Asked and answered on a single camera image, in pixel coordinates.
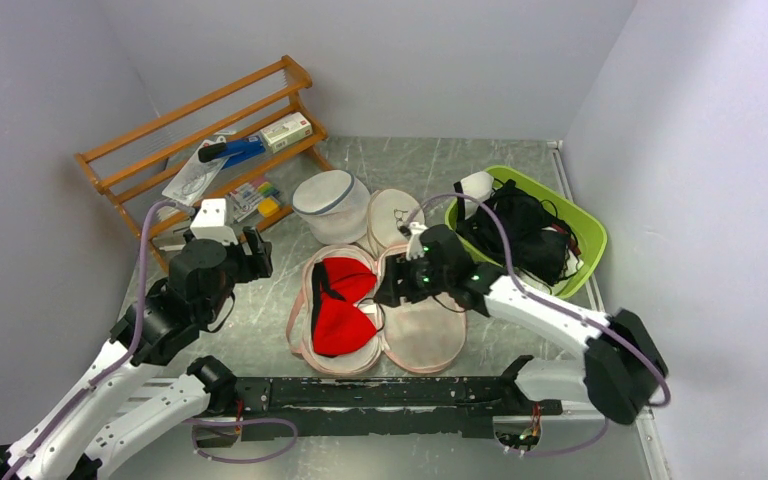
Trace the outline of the pink floral mesh laundry bag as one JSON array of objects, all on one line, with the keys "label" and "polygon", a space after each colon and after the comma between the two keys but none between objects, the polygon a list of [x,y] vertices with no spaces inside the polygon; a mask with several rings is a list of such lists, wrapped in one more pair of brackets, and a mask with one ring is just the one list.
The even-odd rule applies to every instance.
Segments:
[{"label": "pink floral mesh laundry bag", "polygon": [[[406,250],[406,245],[396,245],[373,257],[354,245],[332,245],[316,252],[302,269],[301,287],[285,329],[291,353],[303,358],[320,373],[340,377],[359,375],[371,369],[381,355],[415,374],[433,374],[446,369],[460,354],[467,333],[466,314],[456,308],[449,296],[442,294],[395,308],[374,301],[384,273],[384,257]],[[376,286],[358,307],[373,321],[378,332],[360,350],[333,358],[314,353],[311,334],[313,266],[328,257],[355,258],[369,267],[377,278]]]}]

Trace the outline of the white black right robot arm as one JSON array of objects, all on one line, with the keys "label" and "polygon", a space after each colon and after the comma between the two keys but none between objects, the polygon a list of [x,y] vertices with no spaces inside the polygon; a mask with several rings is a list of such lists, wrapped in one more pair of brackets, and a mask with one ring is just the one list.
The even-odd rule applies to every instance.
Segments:
[{"label": "white black right robot arm", "polygon": [[585,402],[630,425],[667,390],[668,367],[637,314],[590,310],[525,285],[499,265],[474,260],[444,225],[412,223],[408,243],[383,254],[379,267],[375,300],[381,305],[448,295],[463,310],[522,326],[570,354],[515,368],[499,389],[510,413],[525,413],[542,400]]}]

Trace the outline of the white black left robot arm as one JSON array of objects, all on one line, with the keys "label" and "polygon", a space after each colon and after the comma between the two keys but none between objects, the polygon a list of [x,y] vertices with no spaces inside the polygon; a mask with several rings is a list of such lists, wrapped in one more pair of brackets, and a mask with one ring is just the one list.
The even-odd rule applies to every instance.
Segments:
[{"label": "white black left robot arm", "polygon": [[243,241],[210,234],[185,244],[167,276],[142,289],[69,393],[23,437],[0,445],[0,479],[106,478],[173,426],[233,409],[236,376],[206,356],[160,395],[113,417],[181,350],[220,329],[217,318],[237,285],[271,276],[271,244],[252,227],[243,232]]}]

